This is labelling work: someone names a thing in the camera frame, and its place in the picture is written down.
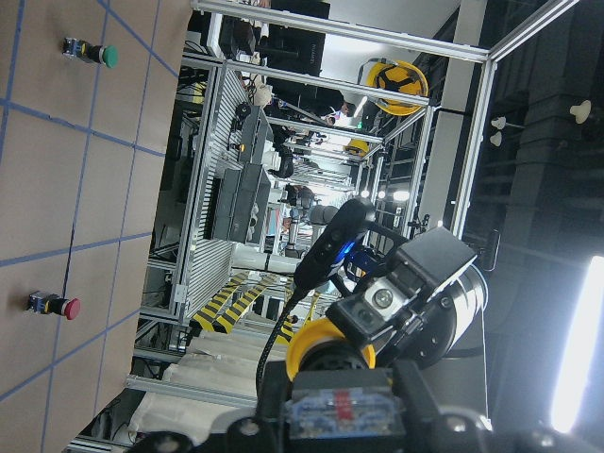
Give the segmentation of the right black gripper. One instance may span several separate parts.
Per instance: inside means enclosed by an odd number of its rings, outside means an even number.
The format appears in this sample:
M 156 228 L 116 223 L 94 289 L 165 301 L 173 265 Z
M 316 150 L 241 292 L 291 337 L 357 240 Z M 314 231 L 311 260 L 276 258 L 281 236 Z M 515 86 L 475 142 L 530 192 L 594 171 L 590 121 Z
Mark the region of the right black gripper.
M 354 346 L 372 345 L 377 366 L 442 359 L 488 301 L 477 252 L 444 227 L 401 244 L 383 275 L 327 309 L 327 319 Z

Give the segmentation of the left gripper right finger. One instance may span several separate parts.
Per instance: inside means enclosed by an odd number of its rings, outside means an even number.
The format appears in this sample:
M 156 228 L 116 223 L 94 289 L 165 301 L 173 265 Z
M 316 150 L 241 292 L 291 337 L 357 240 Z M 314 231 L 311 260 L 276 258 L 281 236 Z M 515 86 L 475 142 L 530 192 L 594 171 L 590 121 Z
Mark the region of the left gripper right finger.
M 438 404 L 417 364 L 397 360 L 392 365 L 393 391 L 402 399 L 412 421 L 427 425 L 440 416 Z

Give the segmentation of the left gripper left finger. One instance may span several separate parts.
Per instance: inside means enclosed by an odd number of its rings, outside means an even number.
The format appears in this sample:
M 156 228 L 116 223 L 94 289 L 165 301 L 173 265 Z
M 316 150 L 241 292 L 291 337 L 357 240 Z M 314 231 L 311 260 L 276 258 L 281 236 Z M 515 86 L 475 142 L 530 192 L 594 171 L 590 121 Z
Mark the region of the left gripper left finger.
M 279 423 L 283 418 L 285 402 L 290 398 L 291 387 L 286 362 L 269 361 L 260 385 L 257 416 L 270 423 Z

